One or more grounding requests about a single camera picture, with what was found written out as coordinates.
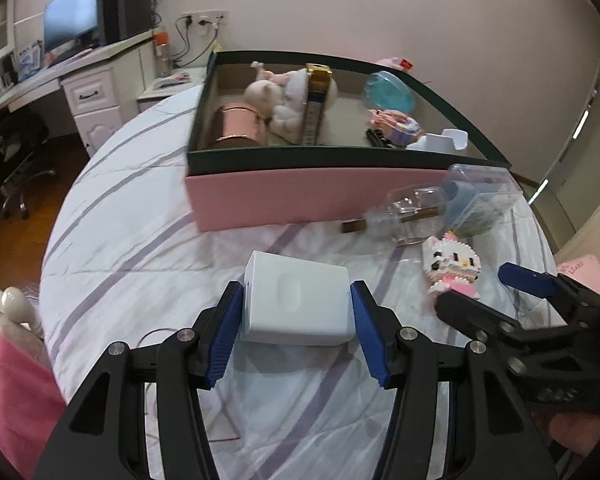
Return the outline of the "blue gold long box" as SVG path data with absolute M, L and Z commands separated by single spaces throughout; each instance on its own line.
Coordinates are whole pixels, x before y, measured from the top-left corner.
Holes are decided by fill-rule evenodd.
M 301 127 L 301 143 L 315 145 L 325 113 L 332 70 L 321 64 L 306 66 L 306 99 Z

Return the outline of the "orange lid bottle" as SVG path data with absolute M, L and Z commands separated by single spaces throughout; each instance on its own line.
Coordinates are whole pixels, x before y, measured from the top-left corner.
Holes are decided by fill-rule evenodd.
M 171 73 L 171 52 L 169 34 L 158 28 L 154 33 L 156 74 L 159 78 L 167 77 Z

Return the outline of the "black hair clip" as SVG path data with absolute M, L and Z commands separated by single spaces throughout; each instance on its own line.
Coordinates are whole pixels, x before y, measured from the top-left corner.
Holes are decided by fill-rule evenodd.
M 366 139 L 373 148 L 394 148 L 381 130 L 369 128 L 365 131 Z

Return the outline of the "pink plush toy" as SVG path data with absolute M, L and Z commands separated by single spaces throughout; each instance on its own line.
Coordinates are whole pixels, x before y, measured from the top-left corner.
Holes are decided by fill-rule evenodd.
M 393 68 L 394 70 L 402 70 L 402 72 L 408 73 L 414 65 L 406 58 L 399 58 L 394 56 L 393 58 L 382 58 L 376 62 L 377 65 Z

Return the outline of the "white plastic holder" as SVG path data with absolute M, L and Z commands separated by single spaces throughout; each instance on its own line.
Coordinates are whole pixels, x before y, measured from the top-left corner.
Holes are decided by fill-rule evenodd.
M 424 133 L 408 144 L 409 151 L 460 154 L 468 147 L 468 133 L 460 129 L 443 129 L 442 133 Z

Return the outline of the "teal round case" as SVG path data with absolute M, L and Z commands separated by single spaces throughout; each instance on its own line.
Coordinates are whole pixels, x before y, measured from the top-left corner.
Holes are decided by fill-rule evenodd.
M 416 107 L 410 87 L 388 70 L 380 70 L 367 77 L 362 102 L 369 110 L 397 110 L 407 115 Z

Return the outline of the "clear glass bottle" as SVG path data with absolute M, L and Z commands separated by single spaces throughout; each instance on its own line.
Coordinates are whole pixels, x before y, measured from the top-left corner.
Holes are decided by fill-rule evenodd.
M 408 186 L 390 192 L 379 206 L 341 225 L 343 233 L 366 233 L 374 240 L 415 245 L 439 237 L 445 227 L 446 198 L 440 186 Z

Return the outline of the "white square box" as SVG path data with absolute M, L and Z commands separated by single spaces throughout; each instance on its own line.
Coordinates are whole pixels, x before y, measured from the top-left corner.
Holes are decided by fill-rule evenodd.
M 242 340 L 338 346 L 355 335 L 343 266 L 253 252 L 245 272 Z

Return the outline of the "clear plastic card box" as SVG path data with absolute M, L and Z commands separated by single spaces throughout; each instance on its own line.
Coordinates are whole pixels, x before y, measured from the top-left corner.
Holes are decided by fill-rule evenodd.
M 441 185 L 444 228 L 466 238 L 490 231 L 515 206 L 522 189 L 501 167 L 452 165 Z

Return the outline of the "pink piglet figurine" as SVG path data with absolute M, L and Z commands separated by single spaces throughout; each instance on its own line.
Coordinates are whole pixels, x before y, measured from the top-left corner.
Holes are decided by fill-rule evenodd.
M 284 102 L 284 90 L 294 71 L 276 74 L 258 61 L 253 61 L 250 67 L 256 71 L 256 79 L 245 88 L 244 102 L 254 107 L 263 119 L 271 119 L 274 108 Z

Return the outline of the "white round figurine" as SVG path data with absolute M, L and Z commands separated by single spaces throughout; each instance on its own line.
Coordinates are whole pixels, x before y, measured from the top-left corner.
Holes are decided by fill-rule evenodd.
M 284 102 L 282 105 L 274 108 L 273 116 L 268 125 L 273 134 L 290 144 L 306 145 L 301 143 L 301 127 L 305 99 L 306 67 L 294 71 L 294 74 L 289 79 L 284 90 Z M 325 113 L 316 144 L 320 140 L 321 133 L 325 127 L 326 114 L 334 106 L 337 99 L 338 87 L 334 79 L 334 73 L 332 73 L 332 83 L 330 84 Z

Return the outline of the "pastel block toy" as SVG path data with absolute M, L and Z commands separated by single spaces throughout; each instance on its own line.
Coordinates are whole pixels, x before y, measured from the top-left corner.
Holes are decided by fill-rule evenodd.
M 398 148 L 406 148 L 424 135 L 419 123 L 400 110 L 371 110 L 370 126 Z

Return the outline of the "black office chair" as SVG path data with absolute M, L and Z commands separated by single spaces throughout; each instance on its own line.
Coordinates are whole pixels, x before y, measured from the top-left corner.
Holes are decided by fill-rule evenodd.
M 4 219 L 12 215 L 18 200 L 18 214 L 22 220 L 28 220 L 27 189 L 34 180 L 57 176 L 48 157 L 49 140 L 50 129 L 32 110 L 20 108 L 15 113 L 0 115 L 0 195 L 4 198 Z

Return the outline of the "pink block cat figure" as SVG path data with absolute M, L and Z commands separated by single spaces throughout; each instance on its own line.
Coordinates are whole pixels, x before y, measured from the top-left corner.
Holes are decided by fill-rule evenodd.
M 430 236 L 422 243 L 422 270 L 430 283 L 430 296 L 455 290 L 478 299 L 476 281 L 481 269 L 476 252 L 453 232 L 446 232 L 441 238 Z

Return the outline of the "rose gold metal canister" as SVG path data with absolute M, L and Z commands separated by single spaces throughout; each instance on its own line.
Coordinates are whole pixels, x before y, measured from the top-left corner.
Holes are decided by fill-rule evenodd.
M 258 110 L 243 102 L 221 106 L 213 115 L 207 150 L 256 148 L 266 143 L 265 125 Z

